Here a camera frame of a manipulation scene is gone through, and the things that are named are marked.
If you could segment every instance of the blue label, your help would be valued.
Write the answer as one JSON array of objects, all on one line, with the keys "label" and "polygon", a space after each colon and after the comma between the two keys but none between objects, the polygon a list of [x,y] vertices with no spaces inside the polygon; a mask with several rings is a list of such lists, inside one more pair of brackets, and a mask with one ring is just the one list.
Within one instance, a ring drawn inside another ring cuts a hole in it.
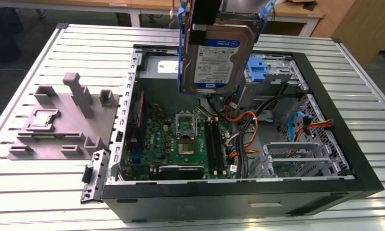
[{"label": "blue label", "polygon": [[195,86],[201,89],[207,89],[207,88],[222,88],[226,85],[226,83],[195,83]]},{"label": "blue label", "polygon": [[203,46],[206,47],[238,47],[241,42],[238,40],[225,40],[225,39],[206,39]]}]

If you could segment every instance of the table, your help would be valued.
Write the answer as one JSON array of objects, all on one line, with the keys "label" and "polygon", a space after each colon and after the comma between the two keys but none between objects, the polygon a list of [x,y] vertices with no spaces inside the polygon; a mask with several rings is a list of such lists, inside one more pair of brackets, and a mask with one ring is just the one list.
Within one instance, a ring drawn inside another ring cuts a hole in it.
[{"label": "table", "polygon": [[[348,201],[310,217],[123,224],[106,204],[80,205],[88,161],[11,161],[11,142],[24,126],[39,84],[62,86],[78,72],[91,93],[123,92],[134,44],[178,45],[178,30],[68,25],[57,28],[0,116],[0,229],[385,230],[385,191]],[[385,187],[385,96],[342,44],[329,38],[262,35],[254,50],[304,52]]]},{"label": "table", "polygon": [[[168,15],[171,0],[0,0],[1,7],[72,10],[72,11],[95,11],[128,13],[131,24],[140,27],[142,14],[164,14]],[[302,8],[302,3],[285,2],[275,6],[275,21],[304,23],[300,36],[308,37],[313,33],[320,18],[325,14],[318,7],[313,11]]]}]

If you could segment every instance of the ram slot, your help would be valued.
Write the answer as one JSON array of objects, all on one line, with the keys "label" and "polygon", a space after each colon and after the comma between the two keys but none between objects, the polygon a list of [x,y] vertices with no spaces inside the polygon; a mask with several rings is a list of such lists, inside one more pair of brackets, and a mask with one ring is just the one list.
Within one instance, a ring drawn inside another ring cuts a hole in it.
[{"label": "ram slot", "polygon": [[211,123],[211,139],[213,139],[213,148],[215,154],[215,165],[218,173],[223,171],[223,153],[222,153],[222,145],[221,145],[221,134],[218,129],[218,123]]},{"label": "ram slot", "polygon": [[207,168],[209,172],[213,173],[217,169],[217,161],[214,156],[214,144],[211,134],[211,121],[205,122],[205,144],[206,144],[206,156],[207,156]]}]

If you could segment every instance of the floor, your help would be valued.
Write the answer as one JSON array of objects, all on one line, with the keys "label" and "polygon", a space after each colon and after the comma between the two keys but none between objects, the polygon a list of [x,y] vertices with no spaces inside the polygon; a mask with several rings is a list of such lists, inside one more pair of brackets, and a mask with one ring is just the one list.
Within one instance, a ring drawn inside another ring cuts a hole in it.
[{"label": "floor", "polygon": [[[47,17],[39,19],[33,9],[20,9],[19,17],[24,31],[15,35],[15,39],[21,49],[21,57],[12,63],[0,64],[0,69],[15,68],[25,71],[0,71],[0,114],[59,22],[116,26],[119,18],[120,23],[128,23],[127,15],[116,16],[114,13],[47,10]],[[162,28],[167,22],[168,17],[166,15],[163,17],[147,17],[144,15],[142,18],[143,26],[148,27]],[[382,54],[378,54],[373,59],[366,67],[366,72],[385,94],[385,58]]]}]

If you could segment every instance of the aluminum table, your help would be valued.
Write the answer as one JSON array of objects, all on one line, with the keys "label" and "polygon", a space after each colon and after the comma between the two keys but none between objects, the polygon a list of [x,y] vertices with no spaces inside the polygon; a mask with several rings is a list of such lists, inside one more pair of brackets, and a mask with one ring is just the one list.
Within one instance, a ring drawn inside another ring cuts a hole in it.
[{"label": "aluminum table", "polygon": [[[168,29],[68,25],[57,28],[0,116],[0,230],[385,230],[385,191],[310,217],[124,224],[106,204],[80,205],[88,161],[11,161],[39,84],[56,92],[78,72],[91,93],[123,92],[134,44],[178,45]],[[329,38],[262,36],[255,50],[304,52],[385,187],[385,96],[342,44]]]}]

